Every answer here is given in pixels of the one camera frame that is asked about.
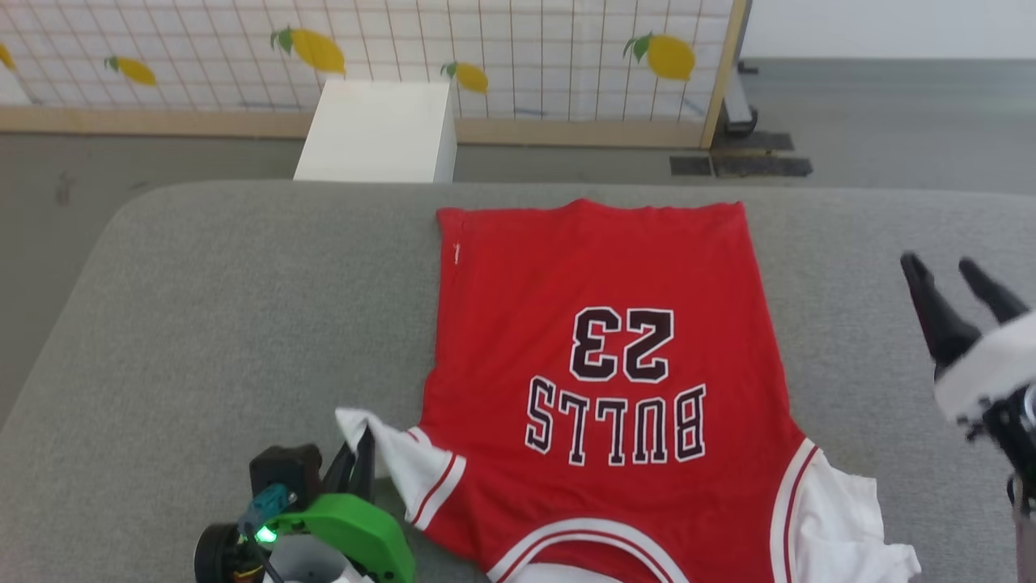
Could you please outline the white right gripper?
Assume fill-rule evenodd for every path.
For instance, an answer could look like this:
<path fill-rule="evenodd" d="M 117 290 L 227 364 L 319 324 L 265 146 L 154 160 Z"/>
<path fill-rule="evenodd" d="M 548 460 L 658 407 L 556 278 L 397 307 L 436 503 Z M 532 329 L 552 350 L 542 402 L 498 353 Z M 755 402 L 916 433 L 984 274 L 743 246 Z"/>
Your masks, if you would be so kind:
<path fill-rule="evenodd" d="M 1025 487 L 1034 487 L 1035 315 L 974 259 L 962 257 L 958 269 L 968 288 L 1003 326 L 981 337 L 937 289 L 916 253 L 903 253 L 900 266 L 936 365 L 940 412 L 965 428 L 967 440 L 991 439 Z"/>

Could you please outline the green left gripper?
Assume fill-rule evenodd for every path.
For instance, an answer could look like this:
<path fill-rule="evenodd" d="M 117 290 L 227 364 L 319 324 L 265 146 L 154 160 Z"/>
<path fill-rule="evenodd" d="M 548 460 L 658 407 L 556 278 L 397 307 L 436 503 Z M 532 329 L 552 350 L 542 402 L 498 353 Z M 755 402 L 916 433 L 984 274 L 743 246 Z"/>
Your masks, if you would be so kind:
<path fill-rule="evenodd" d="M 355 495 L 350 480 L 355 469 Z M 197 540 L 197 582 L 414 582 L 418 564 L 398 521 L 374 502 L 376 443 L 369 427 L 355 451 L 334 455 L 322 494 L 298 511 L 293 493 L 255 495 L 234 523 Z"/>

